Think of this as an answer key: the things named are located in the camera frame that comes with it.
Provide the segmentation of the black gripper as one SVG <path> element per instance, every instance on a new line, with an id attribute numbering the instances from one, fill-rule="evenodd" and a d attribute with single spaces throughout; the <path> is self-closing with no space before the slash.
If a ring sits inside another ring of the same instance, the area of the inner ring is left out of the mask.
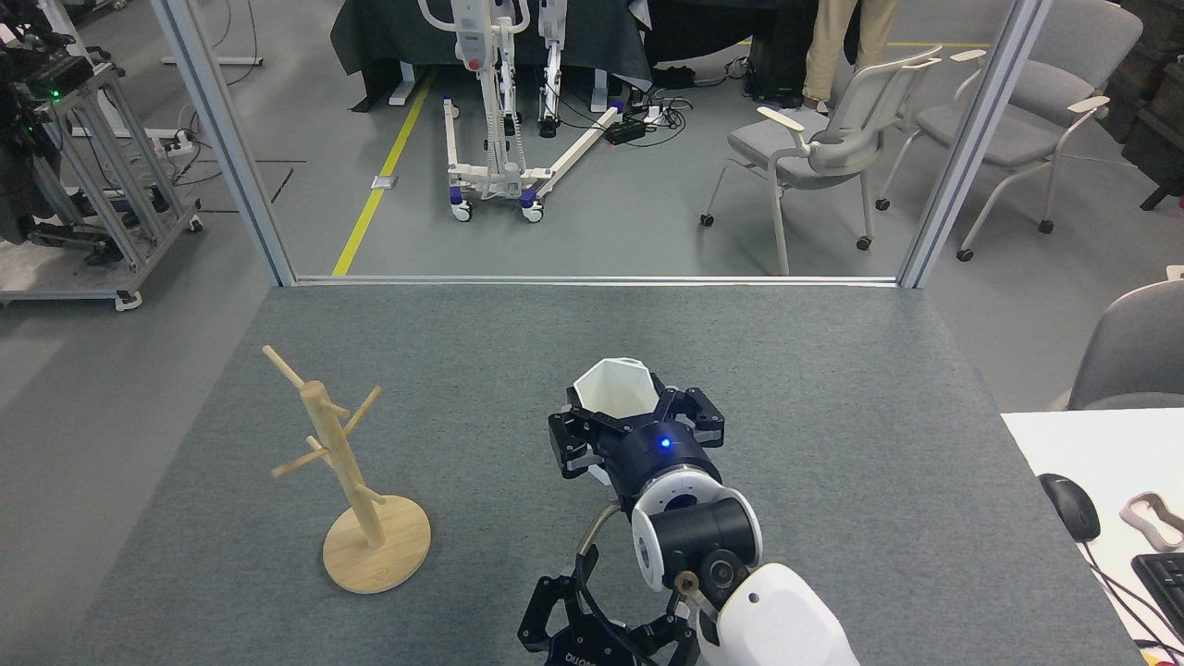
<path id="1" fill-rule="evenodd" d="M 568 625 L 549 633 L 551 614 L 562 601 Z M 578 585 L 573 576 L 541 576 L 525 608 L 517 628 L 517 640 L 532 653 L 547 652 L 545 665 L 638 665 L 637 658 L 622 646 L 601 625 L 591 625 L 581 610 Z M 639 625 L 638 648 L 652 658 L 675 642 L 668 665 L 697 665 L 697 632 L 686 617 L 664 614 L 651 623 Z"/>
<path id="2" fill-rule="evenodd" d="M 689 425 L 676 421 L 680 416 Z M 722 493 L 722 476 L 703 447 L 723 446 L 723 414 L 701 388 L 664 388 L 652 417 L 654 423 L 631 427 L 629 417 L 584 406 L 551 414 L 551 449 L 560 474 L 575 479 L 599 465 L 628 515 L 637 506 L 652 515 L 714 501 Z"/>

